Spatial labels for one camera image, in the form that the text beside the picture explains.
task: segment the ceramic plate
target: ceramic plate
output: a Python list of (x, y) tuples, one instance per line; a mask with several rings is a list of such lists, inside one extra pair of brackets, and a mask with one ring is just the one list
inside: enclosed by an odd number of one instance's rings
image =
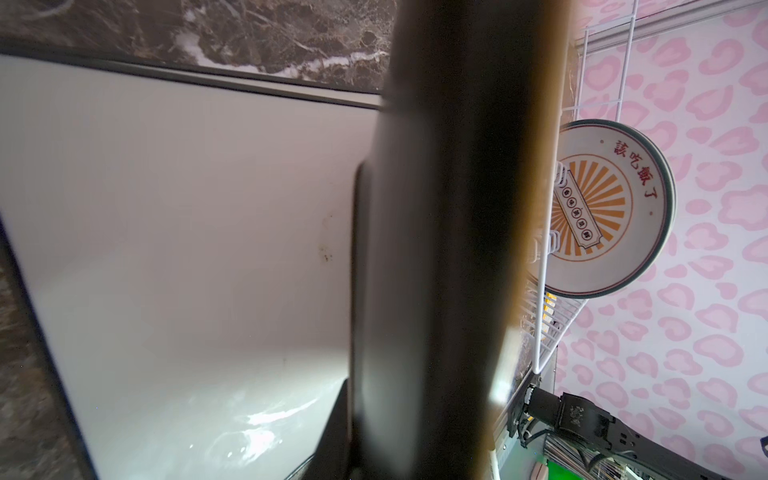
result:
[(549, 257), (547, 289), (571, 298), (615, 292), (654, 262), (669, 236), (671, 169), (645, 135), (605, 120), (566, 124), (558, 160), (568, 172), (552, 202), (561, 246)]

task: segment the marble surface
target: marble surface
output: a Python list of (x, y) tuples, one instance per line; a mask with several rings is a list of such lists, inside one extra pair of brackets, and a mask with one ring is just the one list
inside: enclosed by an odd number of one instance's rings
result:
[(82, 478), (0, 254), (0, 478)]
[(0, 36), (380, 89), (398, 0), (4, 0)]

